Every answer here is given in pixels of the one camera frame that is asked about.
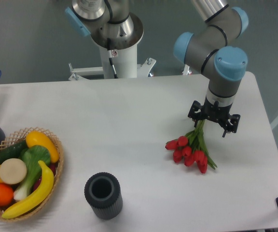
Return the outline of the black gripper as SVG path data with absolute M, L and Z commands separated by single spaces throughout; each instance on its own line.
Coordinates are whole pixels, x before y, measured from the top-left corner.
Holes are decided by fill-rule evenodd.
M 195 127 L 200 120 L 205 119 L 219 123 L 224 129 L 222 134 L 222 138 L 224 138 L 228 133 L 237 132 L 240 121 L 239 114 L 230 115 L 229 112 L 231 107 L 232 104 L 228 106 L 220 106 L 220 103 L 215 106 L 207 98 L 205 98 L 203 106 L 198 101 L 193 102 L 189 110 L 188 117 L 195 123 Z

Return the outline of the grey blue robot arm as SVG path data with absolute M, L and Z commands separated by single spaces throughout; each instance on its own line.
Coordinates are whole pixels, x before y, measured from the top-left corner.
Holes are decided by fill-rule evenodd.
M 193 5 L 206 23 L 195 35 L 181 34 L 173 54 L 184 65 L 209 80 L 203 104 L 193 102 L 189 118 L 219 124 L 224 133 L 237 131 L 240 115 L 230 114 L 240 82 L 245 75 L 246 53 L 230 42 L 248 27 L 245 11 L 230 7 L 225 0 L 195 0 Z M 90 36 L 99 47 L 106 79 L 139 76 L 137 45 L 143 37 L 141 20 L 129 9 L 127 0 L 74 0 L 65 9 L 72 27 L 83 37 Z

